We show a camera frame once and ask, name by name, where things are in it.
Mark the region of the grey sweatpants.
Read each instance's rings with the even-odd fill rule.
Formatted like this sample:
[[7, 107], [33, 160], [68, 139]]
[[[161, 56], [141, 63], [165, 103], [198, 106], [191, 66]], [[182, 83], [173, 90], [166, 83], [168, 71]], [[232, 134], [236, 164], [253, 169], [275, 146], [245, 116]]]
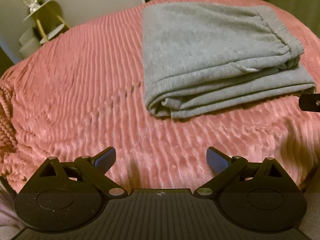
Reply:
[[301, 42], [270, 7], [154, 4], [143, 10], [142, 31], [144, 100], [153, 116], [190, 118], [316, 91], [300, 62]]

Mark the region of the pink ribbed bedspread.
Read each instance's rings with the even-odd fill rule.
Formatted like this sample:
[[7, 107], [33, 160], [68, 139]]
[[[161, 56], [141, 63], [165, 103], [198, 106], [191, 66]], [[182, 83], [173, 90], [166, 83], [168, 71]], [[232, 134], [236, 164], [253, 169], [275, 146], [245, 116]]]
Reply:
[[132, 188], [196, 189], [213, 177], [206, 150], [274, 157], [304, 188], [319, 165], [319, 114], [296, 96], [190, 120], [144, 106], [142, 6], [73, 27], [1, 77], [1, 176], [20, 191], [50, 156], [73, 161], [113, 146], [108, 177]]

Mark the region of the white stacked boxes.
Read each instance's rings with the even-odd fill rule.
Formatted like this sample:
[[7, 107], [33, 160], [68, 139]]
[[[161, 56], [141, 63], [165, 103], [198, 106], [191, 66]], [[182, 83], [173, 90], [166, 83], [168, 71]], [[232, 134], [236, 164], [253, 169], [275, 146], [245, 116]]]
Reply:
[[35, 34], [34, 27], [27, 29], [19, 39], [21, 45], [19, 54], [21, 58], [26, 59], [37, 51], [41, 45]]

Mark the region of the gold tiered side table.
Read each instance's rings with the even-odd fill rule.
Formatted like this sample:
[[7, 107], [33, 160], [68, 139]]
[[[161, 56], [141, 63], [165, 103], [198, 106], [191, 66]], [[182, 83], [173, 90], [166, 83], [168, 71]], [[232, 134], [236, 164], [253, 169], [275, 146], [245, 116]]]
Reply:
[[24, 20], [31, 19], [40, 35], [40, 45], [58, 37], [71, 26], [62, 17], [62, 9], [55, 0], [48, 0], [39, 9], [31, 12]]

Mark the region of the white drawstring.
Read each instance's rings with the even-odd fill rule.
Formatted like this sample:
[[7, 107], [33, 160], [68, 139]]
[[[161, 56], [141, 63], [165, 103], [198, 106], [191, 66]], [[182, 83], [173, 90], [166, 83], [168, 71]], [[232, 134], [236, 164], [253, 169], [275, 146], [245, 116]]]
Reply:
[[245, 66], [240, 66], [239, 69], [243, 72], [243, 73], [256, 73], [259, 72], [258, 69], [256, 68], [247, 68]]

